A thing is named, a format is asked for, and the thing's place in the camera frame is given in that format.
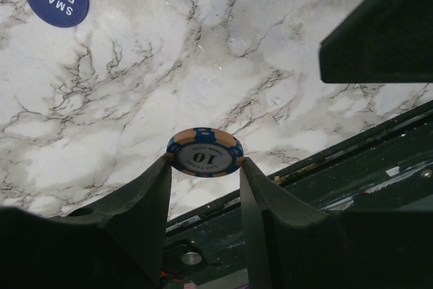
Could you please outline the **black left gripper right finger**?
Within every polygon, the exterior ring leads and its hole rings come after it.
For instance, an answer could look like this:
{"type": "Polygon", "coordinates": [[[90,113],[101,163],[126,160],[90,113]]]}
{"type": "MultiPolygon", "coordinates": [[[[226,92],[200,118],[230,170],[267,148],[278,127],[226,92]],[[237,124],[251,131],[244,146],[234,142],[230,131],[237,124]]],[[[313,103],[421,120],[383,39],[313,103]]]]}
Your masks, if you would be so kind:
{"type": "Polygon", "coordinates": [[[251,288],[431,288],[432,213],[325,213],[271,181],[240,172],[251,288]]]}

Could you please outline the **blue ten poker chip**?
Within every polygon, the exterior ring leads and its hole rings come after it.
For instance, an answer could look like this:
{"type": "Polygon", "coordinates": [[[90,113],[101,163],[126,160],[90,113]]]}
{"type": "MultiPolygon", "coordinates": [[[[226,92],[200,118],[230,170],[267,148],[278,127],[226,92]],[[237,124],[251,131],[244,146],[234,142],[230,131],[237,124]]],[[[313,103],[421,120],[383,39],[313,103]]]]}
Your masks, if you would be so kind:
{"type": "Polygon", "coordinates": [[[166,159],[178,171],[195,177],[222,177],[236,172],[244,160],[240,141],[208,127],[175,134],[166,147],[166,159]]]}

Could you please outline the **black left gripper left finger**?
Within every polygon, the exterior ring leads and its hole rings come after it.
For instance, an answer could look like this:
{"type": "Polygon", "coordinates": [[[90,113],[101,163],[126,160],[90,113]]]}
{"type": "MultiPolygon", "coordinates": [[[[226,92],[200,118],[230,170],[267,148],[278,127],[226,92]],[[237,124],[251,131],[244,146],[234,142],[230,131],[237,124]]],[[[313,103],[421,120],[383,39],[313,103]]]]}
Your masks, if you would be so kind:
{"type": "Polygon", "coordinates": [[[171,167],[143,174],[65,217],[1,209],[2,288],[157,288],[171,167]]]}

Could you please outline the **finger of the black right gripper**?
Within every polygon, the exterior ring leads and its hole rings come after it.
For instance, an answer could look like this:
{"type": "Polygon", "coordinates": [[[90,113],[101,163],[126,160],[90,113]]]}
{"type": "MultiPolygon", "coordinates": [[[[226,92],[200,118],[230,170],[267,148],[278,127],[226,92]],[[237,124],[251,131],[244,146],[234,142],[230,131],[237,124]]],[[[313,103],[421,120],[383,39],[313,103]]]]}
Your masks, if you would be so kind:
{"type": "Polygon", "coordinates": [[[364,0],[322,42],[324,83],[432,82],[432,0],[364,0]]]}

